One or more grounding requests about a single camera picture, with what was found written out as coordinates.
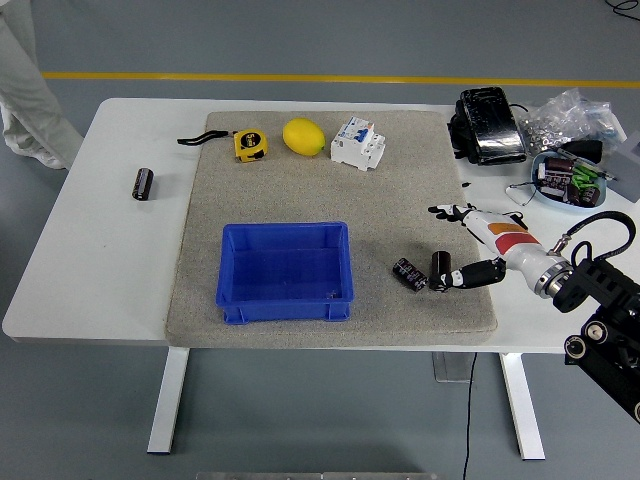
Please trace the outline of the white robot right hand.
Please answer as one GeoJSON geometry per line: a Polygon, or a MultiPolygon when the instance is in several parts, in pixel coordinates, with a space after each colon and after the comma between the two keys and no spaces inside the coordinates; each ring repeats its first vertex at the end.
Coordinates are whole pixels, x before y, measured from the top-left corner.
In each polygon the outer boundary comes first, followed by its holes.
{"type": "Polygon", "coordinates": [[[440,220],[458,222],[494,255],[457,270],[433,275],[439,291],[473,289],[501,282],[508,270],[520,272],[541,298],[552,296],[553,283],[570,271],[567,260],[550,254],[514,215],[478,210],[472,206],[437,205],[428,211],[440,220]]]}

